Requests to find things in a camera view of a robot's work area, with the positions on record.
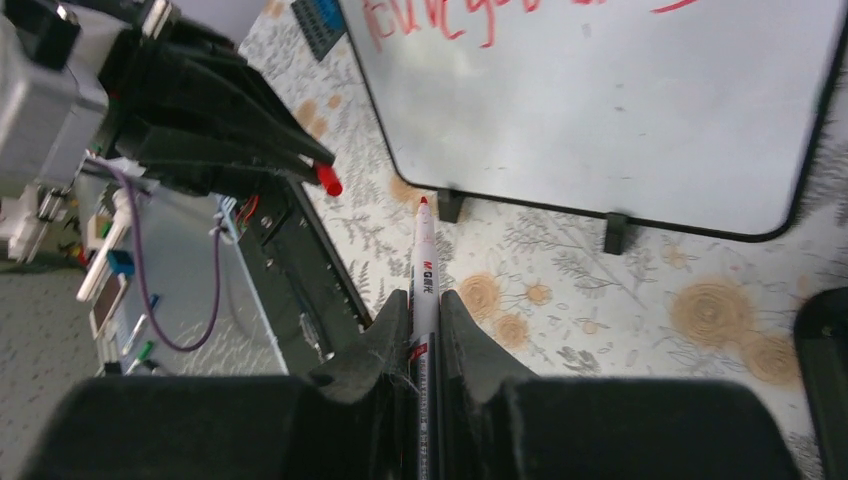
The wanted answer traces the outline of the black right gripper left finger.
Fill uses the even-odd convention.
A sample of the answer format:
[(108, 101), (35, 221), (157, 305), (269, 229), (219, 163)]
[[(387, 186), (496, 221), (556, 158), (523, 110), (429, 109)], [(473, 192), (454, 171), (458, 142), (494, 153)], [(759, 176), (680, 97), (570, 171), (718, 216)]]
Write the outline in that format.
[(407, 295), (302, 376), (104, 376), (59, 403), (25, 479), (400, 479)]

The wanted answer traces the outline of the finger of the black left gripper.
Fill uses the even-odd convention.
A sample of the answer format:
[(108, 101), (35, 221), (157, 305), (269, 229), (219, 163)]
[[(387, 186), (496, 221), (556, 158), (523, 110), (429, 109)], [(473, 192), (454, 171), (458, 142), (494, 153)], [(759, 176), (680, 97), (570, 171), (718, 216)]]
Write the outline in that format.
[(198, 131), (129, 121), (115, 141), (120, 156), (137, 162), (143, 176), (190, 196), (251, 196), (267, 176), (320, 183), (309, 160), (322, 160), (322, 145), (286, 128)]
[(336, 160), (300, 126), (234, 43), (198, 22), (176, 21), (146, 79), (135, 117), (192, 131), (286, 128), (322, 145), (320, 163), (331, 166)]

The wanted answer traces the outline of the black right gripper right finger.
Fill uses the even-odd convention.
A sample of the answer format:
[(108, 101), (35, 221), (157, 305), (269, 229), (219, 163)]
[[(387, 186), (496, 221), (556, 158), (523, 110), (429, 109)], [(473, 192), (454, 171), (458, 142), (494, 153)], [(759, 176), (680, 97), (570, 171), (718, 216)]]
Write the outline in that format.
[(449, 479), (797, 479), (760, 399), (723, 380), (539, 376), (441, 300)]

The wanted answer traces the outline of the white marker pen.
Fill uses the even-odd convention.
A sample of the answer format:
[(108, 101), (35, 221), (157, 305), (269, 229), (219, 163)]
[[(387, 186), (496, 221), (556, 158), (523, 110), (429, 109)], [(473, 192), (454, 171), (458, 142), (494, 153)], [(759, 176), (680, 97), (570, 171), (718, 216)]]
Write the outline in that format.
[(440, 464), (436, 337), (440, 314), (440, 281), (435, 219), (425, 196), (420, 199), (415, 220), (409, 299), (409, 368), (416, 393), (411, 450), (415, 454), (414, 477), (438, 479)]

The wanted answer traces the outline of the red marker cap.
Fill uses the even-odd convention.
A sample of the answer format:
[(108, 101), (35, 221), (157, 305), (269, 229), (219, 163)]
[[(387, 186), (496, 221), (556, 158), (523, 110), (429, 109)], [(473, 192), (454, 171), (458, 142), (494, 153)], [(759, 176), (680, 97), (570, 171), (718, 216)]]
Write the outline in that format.
[(332, 166), (315, 162), (313, 168), (320, 185), (329, 196), (338, 197), (342, 194), (343, 186)]

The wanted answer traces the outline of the small white whiteboard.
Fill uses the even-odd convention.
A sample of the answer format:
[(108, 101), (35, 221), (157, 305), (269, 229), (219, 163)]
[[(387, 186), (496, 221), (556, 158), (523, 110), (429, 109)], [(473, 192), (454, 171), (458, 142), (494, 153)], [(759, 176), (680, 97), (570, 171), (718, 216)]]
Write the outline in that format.
[(408, 183), (758, 243), (796, 218), (843, 1), (344, 1)]

